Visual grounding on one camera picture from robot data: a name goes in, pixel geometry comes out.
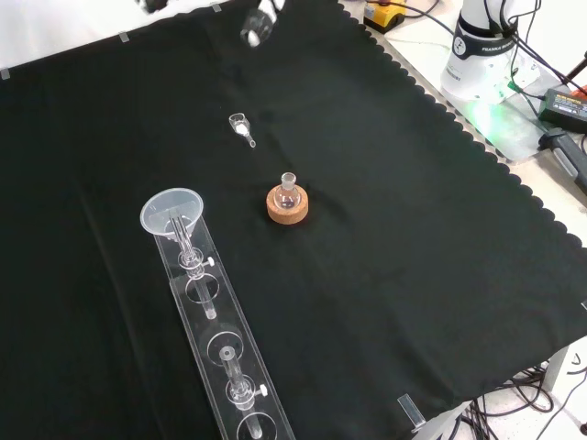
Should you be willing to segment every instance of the cable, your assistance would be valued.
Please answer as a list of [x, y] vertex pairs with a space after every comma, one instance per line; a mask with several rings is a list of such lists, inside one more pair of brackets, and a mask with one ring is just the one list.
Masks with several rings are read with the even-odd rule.
[[[505, 2], [507, 2], [507, 0], [502, 0], [502, 11], [503, 11], [503, 9], [505, 7]], [[522, 17], [522, 16], [525, 16], [525, 15], [532, 14], [533, 15], [532, 21], [530, 22], [530, 27], [531, 27], [534, 24], [534, 17], [536, 16], [536, 12], [540, 9], [540, 7], [542, 7], [542, 0], [536, 0], [534, 10], [532, 10], [529, 13], [520, 14], [518, 16], [512, 16], [508, 20], [508, 23], [510, 25], [512, 25], [512, 22], [513, 22], [513, 19], [514, 18], [518, 18], [518, 17]], [[503, 18], [501, 18], [501, 21], [502, 21], [502, 24], [505, 23], [505, 20]], [[555, 74], [555, 76], [557, 76], [557, 78], [559, 78], [559, 80], [562, 83], [564, 83], [564, 82], [571, 83], [572, 85], [574, 85], [575, 87], [577, 87], [577, 89], [580, 90], [583, 94], [586, 94], [587, 95], [587, 93], [585, 92], [585, 90], [582, 87], [580, 87], [575, 81], [570, 80], [564, 74], [560, 73], [560, 71], [557, 71], [554, 67], [552, 67], [548, 62], [546, 62], [546, 60], [544, 60], [544, 58], [542, 58], [535, 50], [533, 50], [527, 44], [527, 36], [529, 35], [530, 27], [528, 28], [528, 33], [526, 34], [526, 41], [523, 41], [519, 37], [519, 33], [517, 31], [516, 31], [516, 33], [514, 33], [513, 38], [514, 38], [514, 42], [516, 43], [517, 47], [519, 49], [523, 50], [525, 53], [527, 53], [534, 60], [538, 61], [544, 67], [546, 67], [547, 69], [549, 69], [551, 72], [553, 72]]]
[[[502, 1], [502, 8], [500, 11], [500, 15], [501, 15], [501, 20], [502, 20], [502, 24], [504, 23], [504, 8], [505, 8], [505, 2], [506, 0]], [[534, 3], [534, 9], [532, 11], [526, 12], [524, 14], [520, 14], [518, 16], [514, 16], [514, 17], [521, 17], [521, 16], [527, 16], [529, 14], [532, 14], [532, 21], [530, 22], [530, 26], [528, 27], [528, 31], [526, 33], [526, 42], [528, 41], [528, 38], [530, 36], [530, 30], [532, 30], [532, 25], [534, 24], [534, 17], [536, 16], [536, 12], [538, 12], [540, 10], [540, 8], [542, 7], [542, 0], [536, 0]], [[512, 23], [512, 17], [509, 18], [508, 22], [509, 22], [509, 26], [511, 27], [513, 25]], [[516, 44], [515, 45], [515, 50], [514, 50], [514, 56], [512, 57], [512, 61], [510, 63], [510, 79], [512, 80], [512, 84], [515, 87], [515, 91], [519, 92], [520, 94], [522, 94], [523, 96], [530, 96], [532, 98], [536, 98], [536, 99], [544, 99], [544, 97], [539, 97], [533, 94], [530, 94], [528, 92], [525, 92], [520, 86], [518, 86], [515, 83], [515, 74], [516, 72], [514, 72], [514, 63], [515, 63], [515, 58], [517, 57], [517, 52], [518, 52], [518, 48], [519, 46]], [[532, 107], [532, 111], [534, 112], [534, 114], [536, 115], [536, 118], [538, 118], [538, 113], [536, 111], [536, 108], [534, 108], [534, 106], [526, 99], [526, 101], [528, 102], [528, 104], [530, 105], [530, 107]]]
[[477, 401], [473, 401], [468, 408], [468, 415], [462, 415], [460, 419], [471, 427], [471, 433], [475, 440], [499, 440], [483, 415]]
[[[434, 8], [438, 6], [439, 3], [440, 3], [440, 0], [436, 0], [434, 2], [434, 4], [425, 11], [426, 14], [430, 14], [434, 10]], [[424, 16], [425, 16], [425, 14], [417, 14], [415, 16], [405, 16], [405, 17], [406, 18], [421, 18], [421, 17], [424, 17]]]
[[583, 383], [585, 383], [585, 381], [587, 381], [587, 372], [585, 373], [585, 377], [583, 378], [583, 380], [581, 381], [581, 383], [579, 383], [578, 385], [576, 385], [575, 388], [573, 388], [570, 391], [569, 395], [567, 396], [567, 400], [562, 404], [562, 406], [560, 407], [560, 409], [558, 411], [556, 411], [552, 417], [550, 417], [550, 420], [548, 420], [547, 424], [544, 425], [544, 428], [542, 428], [542, 431], [540, 431], [540, 434], [538, 434], [538, 437], [536, 437], [536, 440], [540, 440], [540, 437], [546, 432], [547, 428], [550, 426], [550, 424], [555, 419], [555, 417], [557, 415], [559, 415], [562, 412], [562, 410], [565, 409], [565, 407], [567, 406], [567, 403], [569, 403], [570, 396], [572, 396], [572, 393], [575, 392]]
[[528, 105], [532, 109], [532, 113], [534, 113], [534, 116], [536, 116], [536, 120], [537, 120], [536, 127], [538, 127], [540, 130], [542, 130], [544, 133], [548, 133], [548, 130], [546, 130], [546, 128], [538, 120], [538, 111], [534, 107], [534, 105], [532, 104], [532, 102], [528, 99], [528, 97], [526, 96], [525, 93], [521, 93], [520, 95], [526, 100], [526, 102], [528, 103]]
[[[546, 376], [546, 371], [543, 368], [541, 368], [540, 366], [537, 366], [537, 367], [533, 367], [532, 369], [525, 369], [524, 371], [522, 371], [522, 373], [526, 376], [525, 378], [510, 379], [509, 381], [512, 382], [511, 384], [504, 384], [501, 387], [498, 387], [496, 391], [516, 389], [518, 391], [519, 395], [522, 397], [522, 399], [526, 403], [518, 408], [515, 408], [515, 409], [513, 409], [511, 411], [507, 411], [507, 412], [488, 413], [486, 411], [483, 411], [484, 416], [486, 416], [486, 417], [501, 417], [504, 415], [518, 413], [518, 412], [524, 410], [525, 408], [530, 408], [530, 407], [538, 412], [541, 412], [541, 413], [551, 413], [554, 410], [554, 401], [552, 400], [550, 395], [542, 388], [542, 386], [544, 384], [544, 378]], [[533, 389], [537, 390], [537, 393], [534, 396], [534, 398], [529, 399], [528, 396], [526, 396], [526, 394], [522, 391], [522, 387], [533, 388]], [[541, 408], [536, 405], [536, 402], [538, 401], [541, 394], [547, 398], [547, 401], [548, 401], [547, 408]]]
[[457, 417], [457, 421], [455, 422], [455, 427], [452, 428], [452, 433], [450, 433], [449, 440], [455, 440], [455, 437], [457, 436], [457, 433], [459, 432], [461, 417], [462, 416]]
[[586, 373], [586, 372], [587, 372], [587, 367], [585, 367], [584, 369], [580, 369], [579, 371], [569, 371], [567, 374], [569, 376], [577, 376], [579, 374]]
[[389, 5], [393, 5], [393, 6], [401, 6], [404, 7], [406, 9], [410, 9], [411, 11], [415, 11], [415, 12], [419, 12], [420, 14], [422, 14], [423, 16], [426, 16], [428, 18], [430, 18], [432, 21], [436, 22], [437, 24], [439, 24], [440, 26], [442, 26], [450, 35], [455, 35], [455, 33], [452, 31], [452, 29], [450, 27], [448, 27], [447, 25], [445, 25], [444, 23], [442, 23], [440, 20], [438, 20], [436, 17], [431, 16], [430, 14], [428, 14], [428, 12], [426, 11], [422, 11], [420, 9], [416, 9], [415, 7], [411, 7], [408, 5], [402, 5], [401, 3], [395, 3], [395, 2], [388, 2], [387, 0], [384, 1], [377, 1], [377, 0], [367, 0], [367, 3], [374, 3], [376, 5], [381, 5], [381, 6], [389, 6]]
[[501, 29], [499, 25], [495, 23], [495, 21], [492, 19], [492, 15], [489, 13], [489, 6], [487, 6], [487, 0], [483, 0], [483, 6], [485, 6], [485, 14], [487, 15], [487, 21], [489, 21], [489, 30], [491, 30], [494, 33], [498, 33], [499, 31], [501, 31]]

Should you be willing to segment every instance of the black tablecloth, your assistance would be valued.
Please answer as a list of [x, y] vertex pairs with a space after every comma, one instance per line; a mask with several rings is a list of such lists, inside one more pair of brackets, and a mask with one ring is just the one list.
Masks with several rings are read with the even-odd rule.
[[[409, 433], [587, 334], [587, 262], [333, 0], [251, 2], [0, 83], [3, 439], [218, 438], [141, 206], [198, 191], [299, 440]], [[232, 132], [244, 112], [258, 146]], [[310, 214], [276, 225], [285, 171]]]

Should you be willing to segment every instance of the acrylic holder ring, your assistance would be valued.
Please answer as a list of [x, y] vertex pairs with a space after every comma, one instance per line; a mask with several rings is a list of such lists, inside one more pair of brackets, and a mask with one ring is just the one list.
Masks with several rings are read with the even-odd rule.
[[220, 434], [294, 440], [203, 211], [196, 192], [175, 188], [151, 197], [140, 223], [155, 236]]

